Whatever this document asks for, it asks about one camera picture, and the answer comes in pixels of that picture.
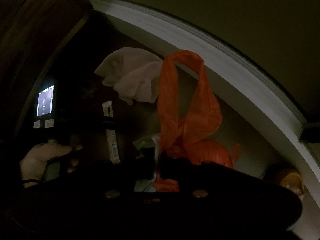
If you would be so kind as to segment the person's left hand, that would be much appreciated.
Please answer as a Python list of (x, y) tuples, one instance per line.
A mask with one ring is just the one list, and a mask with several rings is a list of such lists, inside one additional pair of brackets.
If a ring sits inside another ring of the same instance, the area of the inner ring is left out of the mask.
[(37, 185), (41, 181), (48, 161), (62, 158), (65, 155), (70, 157), (72, 151), (79, 153), (81, 149), (81, 145), (72, 148), (71, 146), (63, 146), (53, 141), (34, 146), (20, 161), (24, 188)]

